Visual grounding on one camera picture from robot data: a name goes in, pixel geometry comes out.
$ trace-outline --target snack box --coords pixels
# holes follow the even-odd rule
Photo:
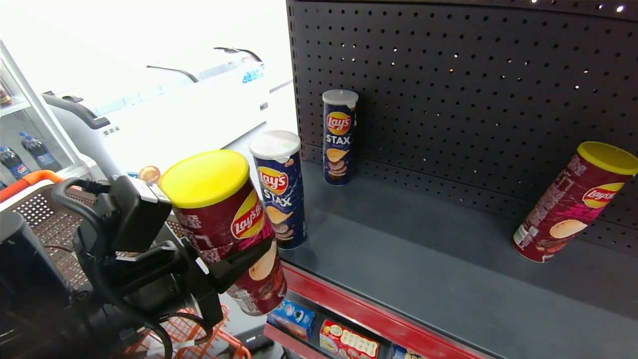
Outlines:
[[[315,313],[284,298],[279,306],[268,313],[268,323],[308,340],[315,328]]]
[[[377,359],[379,343],[363,337],[331,320],[323,322],[319,345],[334,358]]]
[[[428,359],[428,357],[419,355],[410,349],[405,349],[402,346],[392,343],[389,359]]]

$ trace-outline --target lay's logo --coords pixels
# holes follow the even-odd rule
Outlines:
[[[607,205],[609,201],[623,187],[624,183],[608,183],[606,185],[594,187],[585,192],[582,201],[587,207],[601,208]]]
[[[270,167],[257,167],[259,180],[276,195],[282,195],[288,189],[288,175]]]
[[[340,136],[349,131],[352,118],[343,112],[330,112],[325,122],[330,132]]]
[[[230,232],[238,240],[250,238],[262,230],[265,214],[257,192],[253,189],[235,214]]]

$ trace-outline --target white lid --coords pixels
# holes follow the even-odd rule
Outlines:
[[[344,89],[333,89],[323,93],[323,102],[329,105],[347,105],[355,107],[359,100],[356,92]]]
[[[299,151],[301,140],[290,131],[269,130],[255,135],[248,147],[254,157],[262,160],[287,160]]]

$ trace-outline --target blue soda bottle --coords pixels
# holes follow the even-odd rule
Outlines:
[[[24,177],[31,171],[16,152],[6,146],[0,146],[0,163],[2,163],[15,177],[16,180]]]
[[[20,132],[21,136],[24,136],[21,144],[24,149],[29,152],[31,157],[38,163],[41,169],[50,169],[57,172],[62,169],[62,165],[51,155],[46,145],[42,141],[34,138],[26,132]]]

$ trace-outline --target lay's chip can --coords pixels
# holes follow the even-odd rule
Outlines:
[[[295,249],[306,240],[301,140],[292,132],[270,130],[256,135],[249,147],[279,248]]]
[[[271,249],[227,291],[246,314],[260,316],[281,303],[286,280],[272,226],[249,172],[240,153],[210,151],[177,162],[158,185],[205,264],[261,241],[272,242]]]
[[[333,186],[350,181],[358,100],[357,93],[350,90],[323,93],[323,178]]]
[[[514,248],[535,262],[546,262],[607,206],[638,172],[638,158],[601,142],[583,142],[523,224]]]

